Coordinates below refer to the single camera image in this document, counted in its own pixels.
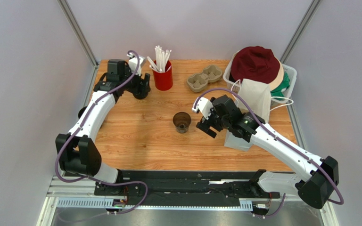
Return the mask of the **brown translucent coffee cup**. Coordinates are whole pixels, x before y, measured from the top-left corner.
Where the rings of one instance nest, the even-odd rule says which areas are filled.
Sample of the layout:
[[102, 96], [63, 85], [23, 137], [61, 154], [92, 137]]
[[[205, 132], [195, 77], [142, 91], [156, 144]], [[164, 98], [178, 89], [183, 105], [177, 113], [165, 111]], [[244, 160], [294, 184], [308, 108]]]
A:
[[186, 133], [191, 124], [191, 116], [186, 112], [178, 112], [173, 116], [173, 124], [179, 133]]

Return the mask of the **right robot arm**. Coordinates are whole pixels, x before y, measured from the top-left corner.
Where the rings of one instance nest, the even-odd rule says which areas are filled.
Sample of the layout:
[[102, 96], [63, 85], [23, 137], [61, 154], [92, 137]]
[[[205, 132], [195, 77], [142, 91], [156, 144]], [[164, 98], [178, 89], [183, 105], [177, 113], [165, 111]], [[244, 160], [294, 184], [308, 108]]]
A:
[[209, 136], [215, 138], [217, 131], [225, 129], [271, 153], [293, 170], [293, 174], [261, 171], [254, 182], [265, 192], [297, 195], [316, 209], [330, 201], [339, 183], [338, 162], [333, 157], [321, 158], [297, 146], [256, 114], [243, 113], [227, 95], [197, 98], [192, 111], [203, 115], [197, 128]]

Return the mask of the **white paper bag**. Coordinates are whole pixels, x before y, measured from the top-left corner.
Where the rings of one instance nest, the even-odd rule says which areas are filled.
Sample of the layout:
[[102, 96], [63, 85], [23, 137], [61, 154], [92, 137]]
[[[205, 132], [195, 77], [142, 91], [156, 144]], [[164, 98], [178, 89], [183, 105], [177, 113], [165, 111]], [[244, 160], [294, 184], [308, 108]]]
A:
[[[238, 94], [253, 112], [265, 120], [269, 121], [271, 111], [271, 101], [276, 100], [271, 96], [270, 85], [254, 80], [238, 80], [233, 83], [231, 90]], [[242, 138], [235, 137], [231, 132], [226, 133], [225, 147], [248, 151], [252, 146]]]

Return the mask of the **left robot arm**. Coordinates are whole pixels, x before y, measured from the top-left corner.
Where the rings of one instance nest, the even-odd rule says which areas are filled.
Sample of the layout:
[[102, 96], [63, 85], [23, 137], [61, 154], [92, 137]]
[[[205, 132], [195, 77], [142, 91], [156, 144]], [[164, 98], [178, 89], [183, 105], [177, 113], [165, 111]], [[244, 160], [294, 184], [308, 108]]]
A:
[[148, 96], [150, 75], [141, 77], [144, 63], [143, 56], [133, 56], [129, 61], [108, 61], [107, 72], [95, 85], [90, 102], [78, 113], [78, 122], [66, 134], [56, 137], [55, 171], [62, 170], [105, 185], [122, 182], [120, 170], [103, 163], [95, 141], [104, 119], [124, 92], [132, 93], [136, 99]]

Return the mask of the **black coffee cup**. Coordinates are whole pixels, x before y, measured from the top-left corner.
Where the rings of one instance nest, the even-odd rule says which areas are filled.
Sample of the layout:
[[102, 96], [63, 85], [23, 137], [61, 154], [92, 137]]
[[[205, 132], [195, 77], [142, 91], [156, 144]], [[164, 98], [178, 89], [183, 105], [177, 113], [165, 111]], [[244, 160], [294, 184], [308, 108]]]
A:
[[82, 117], [82, 115], [83, 115], [83, 113], [85, 112], [86, 109], [87, 109], [87, 106], [85, 106], [85, 107], [83, 107], [83, 108], [81, 108], [81, 109], [79, 110], [79, 112], [78, 112], [78, 114], [77, 114], [78, 119], [80, 119], [80, 118]]

